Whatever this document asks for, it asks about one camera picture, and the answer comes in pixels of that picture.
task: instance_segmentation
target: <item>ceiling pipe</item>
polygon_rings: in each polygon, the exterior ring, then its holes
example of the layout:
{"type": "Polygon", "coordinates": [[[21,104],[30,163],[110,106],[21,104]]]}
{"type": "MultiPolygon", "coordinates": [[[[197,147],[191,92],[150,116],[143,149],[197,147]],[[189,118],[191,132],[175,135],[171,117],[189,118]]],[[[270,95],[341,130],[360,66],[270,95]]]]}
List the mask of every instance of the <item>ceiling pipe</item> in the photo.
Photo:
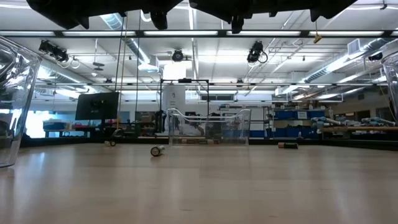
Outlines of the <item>ceiling pipe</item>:
{"type": "MultiPolygon", "coordinates": [[[[54,83],[56,81],[62,82],[62,83],[91,83],[92,81],[84,78],[80,75],[77,75],[76,73],[73,73],[67,69],[61,68],[58,65],[46,60],[43,58],[42,63],[40,64],[39,68],[39,73],[38,77],[40,78],[42,75],[45,75],[44,79],[47,79],[51,81],[51,83],[54,83]],[[56,80],[53,80],[51,78],[46,78],[47,76],[50,77],[52,73],[56,73],[56,80]]],[[[87,89],[91,89],[95,92],[110,92],[108,88],[105,88],[103,86],[84,86],[87,89]]]]}
{"type": "MultiPolygon", "coordinates": [[[[111,30],[126,30],[124,24],[123,24],[123,18],[117,14],[107,14],[107,15],[102,15],[100,16],[102,20],[105,22],[106,25],[111,30]]],[[[140,65],[145,65],[145,66],[139,66],[140,71],[143,72],[158,72],[159,67],[150,65],[151,63],[151,57],[147,53],[144,52],[144,50],[138,46],[138,43],[133,39],[133,38],[122,38],[124,43],[126,43],[127,47],[131,50],[131,52],[137,57],[140,65]]]]}
{"type": "MultiPolygon", "coordinates": [[[[357,59],[362,59],[367,56],[370,56],[372,54],[377,53],[377,51],[380,51],[382,47],[387,45],[388,43],[393,42],[395,39],[393,38],[378,38],[374,39],[370,42],[366,42],[366,44],[363,44],[360,49],[359,54],[355,55],[349,55],[348,52],[344,52],[342,54],[337,55],[333,59],[327,61],[324,63],[320,68],[313,69],[309,71],[305,78],[301,80],[301,83],[311,83],[312,81],[323,77],[325,75],[329,75],[333,73],[334,71],[343,68],[346,65],[349,65],[352,62],[355,62],[357,59]]],[[[294,91],[297,89],[297,86],[290,86],[286,88],[284,91],[282,91],[283,94],[290,93],[291,91],[294,91]]]]}

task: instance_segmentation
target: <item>ceiling light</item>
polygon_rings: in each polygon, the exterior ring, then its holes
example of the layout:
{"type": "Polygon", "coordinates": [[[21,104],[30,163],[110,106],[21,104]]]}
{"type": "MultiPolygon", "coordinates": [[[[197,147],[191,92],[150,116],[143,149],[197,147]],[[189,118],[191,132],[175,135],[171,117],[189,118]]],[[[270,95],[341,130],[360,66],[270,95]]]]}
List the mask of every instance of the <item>ceiling light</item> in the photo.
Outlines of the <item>ceiling light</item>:
{"type": "Polygon", "coordinates": [[[320,100],[319,103],[342,103],[343,100],[320,100]]]}
{"type": "Polygon", "coordinates": [[[356,92],[356,91],[358,91],[358,90],[362,90],[362,89],[363,89],[363,87],[362,87],[362,88],[356,88],[356,89],[354,89],[354,90],[347,91],[347,92],[345,92],[344,94],[354,93],[354,92],[356,92]]]}
{"type": "Polygon", "coordinates": [[[358,77],[360,77],[360,75],[358,75],[358,74],[356,74],[356,75],[351,75],[351,76],[349,76],[349,77],[346,77],[346,78],[344,78],[344,79],[338,81],[337,83],[348,82],[348,81],[354,80],[355,78],[358,78],[358,77]]]}
{"type": "Polygon", "coordinates": [[[373,86],[371,83],[339,83],[336,86],[373,86]]]}
{"type": "Polygon", "coordinates": [[[337,93],[325,94],[325,95],[322,95],[322,96],[318,96],[317,99],[320,99],[320,100],[329,99],[329,98],[335,97],[337,95],[338,95],[337,93]]]}
{"type": "Polygon", "coordinates": [[[53,37],[55,36],[54,32],[52,31],[0,31],[0,35],[8,37],[8,36],[35,36],[35,37],[41,37],[41,36],[49,36],[53,37]]]}
{"type": "Polygon", "coordinates": [[[212,30],[181,30],[181,31],[144,31],[144,35],[217,35],[218,31],[212,30]]]}
{"type": "Polygon", "coordinates": [[[235,55],[201,55],[199,56],[200,62],[205,63],[247,63],[247,56],[235,55]]]}
{"type": "Polygon", "coordinates": [[[75,99],[79,98],[79,96],[80,96],[80,93],[77,93],[77,92],[71,91],[71,90],[57,90],[57,93],[64,95],[64,96],[71,97],[71,98],[75,98],[75,99]]]}
{"type": "Polygon", "coordinates": [[[251,35],[251,36],[298,36],[300,31],[241,31],[238,34],[233,34],[232,31],[227,31],[227,35],[251,35]]]}
{"type": "Polygon", "coordinates": [[[387,81],[387,77],[385,75],[383,75],[380,78],[372,80],[373,83],[380,83],[380,82],[385,82],[385,81],[387,81]]]}
{"type": "Polygon", "coordinates": [[[63,31],[62,34],[67,37],[136,35],[134,31],[63,31]]]}
{"type": "MultiPolygon", "coordinates": [[[[356,35],[356,36],[379,36],[384,31],[318,31],[318,35],[322,36],[344,36],[344,35],[356,35]]],[[[311,31],[310,36],[315,36],[316,31],[311,31]]]]}

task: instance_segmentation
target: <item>black monitor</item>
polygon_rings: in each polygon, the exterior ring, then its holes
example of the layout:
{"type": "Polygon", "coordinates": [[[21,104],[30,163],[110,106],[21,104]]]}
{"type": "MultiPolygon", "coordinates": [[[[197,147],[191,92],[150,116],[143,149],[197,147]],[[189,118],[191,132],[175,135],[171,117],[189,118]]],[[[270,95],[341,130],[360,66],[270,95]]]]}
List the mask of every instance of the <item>black monitor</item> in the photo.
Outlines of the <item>black monitor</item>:
{"type": "Polygon", "coordinates": [[[76,120],[118,118],[119,93],[82,94],[79,96],[76,120]]]}

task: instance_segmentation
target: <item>clear plastic container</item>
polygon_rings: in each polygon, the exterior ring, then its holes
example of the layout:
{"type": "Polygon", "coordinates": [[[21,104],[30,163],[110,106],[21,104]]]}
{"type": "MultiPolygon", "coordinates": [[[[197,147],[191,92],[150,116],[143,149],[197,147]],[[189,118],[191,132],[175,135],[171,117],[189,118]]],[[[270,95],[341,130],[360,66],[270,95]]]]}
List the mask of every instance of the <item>clear plastic container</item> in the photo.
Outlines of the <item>clear plastic container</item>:
{"type": "Polygon", "coordinates": [[[15,164],[41,58],[0,37],[0,167],[15,164]]]}
{"type": "Polygon", "coordinates": [[[398,121],[398,52],[385,57],[382,64],[386,73],[390,100],[392,101],[395,117],[398,121]]]}
{"type": "Polygon", "coordinates": [[[170,145],[248,146],[251,110],[234,116],[184,116],[167,110],[170,145]]]}

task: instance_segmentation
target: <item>cable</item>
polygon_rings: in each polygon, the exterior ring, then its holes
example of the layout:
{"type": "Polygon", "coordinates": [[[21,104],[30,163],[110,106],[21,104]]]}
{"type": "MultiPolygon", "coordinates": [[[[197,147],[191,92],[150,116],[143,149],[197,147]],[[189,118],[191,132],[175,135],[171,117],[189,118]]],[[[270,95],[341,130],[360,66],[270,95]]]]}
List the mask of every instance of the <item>cable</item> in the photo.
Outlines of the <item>cable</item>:
{"type": "MultiPolygon", "coordinates": [[[[126,27],[128,27],[129,24],[129,14],[126,16],[126,27]]],[[[124,38],[127,38],[127,29],[124,31],[124,38]]],[[[120,117],[120,112],[122,108],[122,93],[123,93],[123,78],[124,78],[124,62],[126,61],[126,42],[124,42],[124,47],[123,47],[123,63],[122,63],[122,79],[120,81],[120,94],[119,94],[119,111],[118,111],[118,120],[116,121],[116,130],[119,129],[119,117],[120,117]]]]}
{"type": "Polygon", "coordinates": [[[118,75],[119,75],[119,62],[120,62],[120,51],[122,47],[122,38],[123,38],[123,28],[124,27],[124,19],[122,19],[122,30],[120,32],[120,40],[119,40],[119,52],[118,52],[118,64],[116,65],[116,79],[114,82],[114,91],[118,88],[118,75]]]}
{"type": "MultiPolygon", "coordinates": [[[[141,20],[139,20],[139,23],[138,23],[138,30],[141,30],[141,20]]],[[[139,49],[140,40],[141,40],[141,38],[138,38],[138,41],[137,41],[138,49],[139,49]]],[[[138,108],[138,72],[139,72],[138,66],[139,66],[139,60],[137,60],[137,70],[136,70],[137,80],[136,80],[136,109],[134,111],[135,114],[137,114],[137,108],[138,108]]]]}
{"type": "Polygon", "coordinates": [[[258,62],[260,62],[261,64],[263,64],[263,63],[267,63],[268,62],[268,55],[264,52],[264,51],[262,51],[262,54],[260,55],[260,57],[259,57],[259,60],[258,60],[258,62]],[[266,60],[265,61],[260,61],[260,57],[262,56],[262,55],[265,55],[266,56],[266,60]]]}

